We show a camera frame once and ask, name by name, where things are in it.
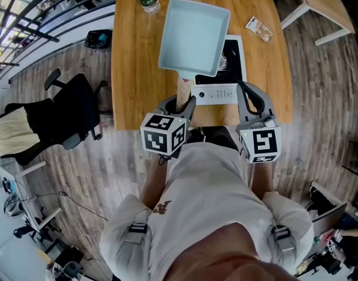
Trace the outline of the light blue square pan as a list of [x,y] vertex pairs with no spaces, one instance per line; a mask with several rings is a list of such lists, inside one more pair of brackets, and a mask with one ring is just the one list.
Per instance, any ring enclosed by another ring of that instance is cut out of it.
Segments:
[[170,0],[161,41],[159,67],[178,73],[177,105],[187,103],[197,75],[217,74],[230,11],[190,0]]

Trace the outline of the person's right forearm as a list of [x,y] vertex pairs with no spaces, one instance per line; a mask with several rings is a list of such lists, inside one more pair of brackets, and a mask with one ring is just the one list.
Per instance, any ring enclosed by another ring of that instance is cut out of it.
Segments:
[[274,191],[273,163],[256,163],[251,183],[252,192],[262,200],[264,195]]

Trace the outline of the light wooden table white legs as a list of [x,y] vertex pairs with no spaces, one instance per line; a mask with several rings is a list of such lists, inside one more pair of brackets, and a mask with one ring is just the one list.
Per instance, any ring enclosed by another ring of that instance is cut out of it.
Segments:
[[281,21],[281,28],[287,28],[309,10],[322,15],[340,26],[340,30],[314,41],[317,46],[335,40],[339,37],[356,33],[351,18],[342,0],[302,0],[302,4]]

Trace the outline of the black office chair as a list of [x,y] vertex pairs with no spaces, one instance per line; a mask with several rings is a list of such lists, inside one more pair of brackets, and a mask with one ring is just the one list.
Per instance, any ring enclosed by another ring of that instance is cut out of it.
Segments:
[[98,94],[101,88],[108,85],[102,80],[95,90],[83,73],[74,76],[67,83],[58,80],[61,75],[55,69],[44,83],[44,89],[52,86],[60,88],[54,98],[47,98],[31,103],[10,103],[5,107],[0,120],[23,108],[27,114],[27,122],[33,133],[38,135],[39,142],[21,152],[9,152],[1,158],[14,158],[18,164],[29,164],[36,156],[46,149],[61,145],[70,150],[91,134],[97,141],[102,135],[95,133],[95,127],[100,124],[100,115],[112,115],[110,111],[101,111],[98,107]]

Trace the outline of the person's left forearm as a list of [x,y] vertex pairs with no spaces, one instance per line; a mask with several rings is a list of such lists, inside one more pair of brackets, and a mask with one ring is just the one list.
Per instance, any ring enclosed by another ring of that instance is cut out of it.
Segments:
[[147,179],[139,200],[149,209],[153,210],[159,202],[166,186],[167,162],[154,155],[147,172]]

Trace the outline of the black metal railing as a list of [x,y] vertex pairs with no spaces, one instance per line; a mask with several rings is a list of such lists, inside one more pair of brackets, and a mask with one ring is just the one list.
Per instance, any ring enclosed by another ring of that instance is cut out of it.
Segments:
[[77,15],[111,5],[115,0],[16,0],[0,38],[0,71],[18,66],[18,56],[35,41],[58,42],[51,32]]

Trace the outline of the cream cloth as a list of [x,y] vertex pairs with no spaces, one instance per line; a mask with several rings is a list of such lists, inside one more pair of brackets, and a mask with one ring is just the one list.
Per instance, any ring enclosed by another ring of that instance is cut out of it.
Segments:
[[27,119],[27,112],[20,107],[0,118],[0,157],[28,150],[39,143]]

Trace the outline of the black waste bin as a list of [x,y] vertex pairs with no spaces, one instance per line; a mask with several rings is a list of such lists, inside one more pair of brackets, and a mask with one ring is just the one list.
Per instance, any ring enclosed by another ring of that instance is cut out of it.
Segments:
[[103,50],[111,45],[112,30],[100,29],[88,32],[84,46],[90,49]]

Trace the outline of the black round appliance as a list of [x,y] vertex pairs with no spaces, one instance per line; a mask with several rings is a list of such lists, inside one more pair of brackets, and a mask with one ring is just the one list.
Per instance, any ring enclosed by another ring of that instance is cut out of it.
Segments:
[[80,272],[80,264],[71,261],[63,268],[54,268],[53,279],[54,281],[79,281],[78,274]]

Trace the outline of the black bag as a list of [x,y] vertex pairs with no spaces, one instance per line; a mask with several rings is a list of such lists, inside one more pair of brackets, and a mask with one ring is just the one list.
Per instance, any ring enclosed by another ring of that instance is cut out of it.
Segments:
[[311,202],[306,207],[307,211],[316,211],[318,215],[322,215],[333,208],[336,204],[328,200],[311,182],[309,187],[309,197]]

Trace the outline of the white induction cooktop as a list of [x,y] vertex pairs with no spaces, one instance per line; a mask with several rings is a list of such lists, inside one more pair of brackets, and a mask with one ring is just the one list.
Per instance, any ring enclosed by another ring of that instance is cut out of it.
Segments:
[[237,85],[247,81],[240,35],[226,35],[216,76],[197,75],[191,87],[197,105],[237,104]]

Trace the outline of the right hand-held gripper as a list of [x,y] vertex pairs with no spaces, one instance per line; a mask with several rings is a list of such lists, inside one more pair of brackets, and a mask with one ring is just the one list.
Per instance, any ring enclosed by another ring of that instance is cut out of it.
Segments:
[[[272,100],[259,87],[237,84],[240,124],[236,128],[248,163],[268,163],[281,155],[281,128],[278,126]],[[250,119],[263,119],[249,122]]]

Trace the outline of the small brown snack packet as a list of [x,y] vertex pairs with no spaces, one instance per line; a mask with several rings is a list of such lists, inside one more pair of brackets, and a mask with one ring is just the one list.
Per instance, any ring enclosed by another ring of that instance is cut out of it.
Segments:
[[255,16],[250,18],[246,24],[246,28],[253,32],[265,43],[268,43],[273,37],[273,32],[267,26],[261,23]]

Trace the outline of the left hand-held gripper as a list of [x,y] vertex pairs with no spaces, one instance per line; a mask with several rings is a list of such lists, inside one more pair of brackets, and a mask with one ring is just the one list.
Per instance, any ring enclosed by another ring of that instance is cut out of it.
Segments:
[[167,158],[178,158],[189,136],[189,124],[197,99],[189,100],[178,113],[177,96],[163,100],[152,113],[148,113],[140,126],[143,149]]

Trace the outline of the white headset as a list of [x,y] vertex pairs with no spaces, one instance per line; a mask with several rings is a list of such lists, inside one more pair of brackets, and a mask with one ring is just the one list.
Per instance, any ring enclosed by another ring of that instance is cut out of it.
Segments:
[[18,217],[24,213],[24,209],[21,201],[16,193],[12,193],[4,202],[3,206],[4,214],[7,217]]

